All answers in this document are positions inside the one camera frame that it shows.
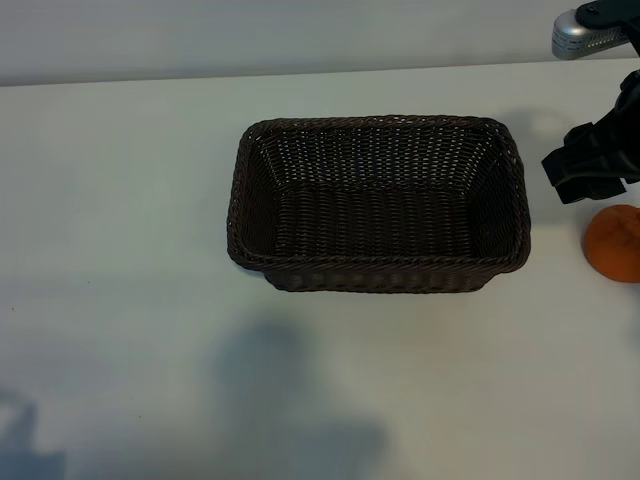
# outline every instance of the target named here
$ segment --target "wicker basket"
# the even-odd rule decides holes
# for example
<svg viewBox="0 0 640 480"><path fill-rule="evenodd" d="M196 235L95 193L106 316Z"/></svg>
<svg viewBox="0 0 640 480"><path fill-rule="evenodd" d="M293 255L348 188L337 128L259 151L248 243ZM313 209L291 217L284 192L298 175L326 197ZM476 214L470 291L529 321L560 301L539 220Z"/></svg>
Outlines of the wicker basket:
<svg viewBox="0 0 640 480"><path fill-rule="evenodd" d="M228 249L288 291L470 292L529 255L523 166L475 117L260 122L240 142Z"/></svg>

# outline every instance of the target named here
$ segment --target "orange fruit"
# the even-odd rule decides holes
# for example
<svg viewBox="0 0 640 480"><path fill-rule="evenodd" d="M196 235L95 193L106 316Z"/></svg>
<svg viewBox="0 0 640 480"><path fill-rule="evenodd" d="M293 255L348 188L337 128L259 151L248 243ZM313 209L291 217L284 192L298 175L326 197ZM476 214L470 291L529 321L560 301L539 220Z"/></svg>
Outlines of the orange fruit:
<svg viewBox="0 0 640 480"><path fill-rule="evenodd" d="M618 282L640 283L640 208L601 210L587 227L583 245L598 272Z"/></svg>

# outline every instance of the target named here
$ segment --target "rectangular basket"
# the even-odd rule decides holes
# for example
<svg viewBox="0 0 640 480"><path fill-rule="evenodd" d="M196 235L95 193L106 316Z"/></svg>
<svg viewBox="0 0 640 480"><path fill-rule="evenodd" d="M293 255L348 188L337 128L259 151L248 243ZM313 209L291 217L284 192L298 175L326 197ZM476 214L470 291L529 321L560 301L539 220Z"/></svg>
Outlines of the rectangular basket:
<svg viewBox="0 0 640 480"><path fill-rule="evenodd" d="M229 255L292 292L478 290L529 256L523 170L488 118L260 122L240 141Z"/></svg>

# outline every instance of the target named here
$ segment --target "basket rim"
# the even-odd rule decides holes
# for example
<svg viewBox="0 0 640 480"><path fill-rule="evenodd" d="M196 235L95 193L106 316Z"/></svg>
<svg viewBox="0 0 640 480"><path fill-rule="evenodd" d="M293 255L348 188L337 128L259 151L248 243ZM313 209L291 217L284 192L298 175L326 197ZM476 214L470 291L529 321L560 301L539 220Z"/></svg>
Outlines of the basket rim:
<svg viewBox="0 0 640 480"><path fill-rule="evenodd" d="M269 130L290 131L296 129L339 129L357 127L406 127L415 126L449 126L455 123L456 128L485 128L492 130L500 139L503 148L509 153L513 166L522 179L518 185L518 194L514 196L514 208L519 212L518 238L514 251L500 257L451 257L441 255L425 256L276 256L251 252L239 235L236 222L241 221L239 215L242 194L237 187L238 177L242 174L244 154L255 143L256 137ZM357 270L366 267L367 272L385 270L420 270L433 267L439 270L455 271L473 267L474 271L486 270L487 273L511 272L520 268L528 259L531 251L531 219L524 184L524 165L518 149L509 132L501 122L488 117L455 116L455 115L378 115L365 117L326 117L326 118L278 118L263 120L250 126L240 140L236 168L233 177L229 215L227 218L227 244L231 259L243 268L263 272L294 271L338 271Z"/></svg>

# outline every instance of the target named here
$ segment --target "dark brown wicker basket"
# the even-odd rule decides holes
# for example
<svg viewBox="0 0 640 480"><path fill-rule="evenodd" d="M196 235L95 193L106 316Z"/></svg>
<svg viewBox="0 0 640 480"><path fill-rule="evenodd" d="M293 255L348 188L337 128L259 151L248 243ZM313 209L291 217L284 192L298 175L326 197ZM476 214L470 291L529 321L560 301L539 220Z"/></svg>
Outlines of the dark brown wicker basket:
<svg viewBox="0 0 640 480"><path fill-rule="evenodd" d="M470 292L529 255L522 162L475 117L281 119L242 137L228 249L282 290Z"/></svg>

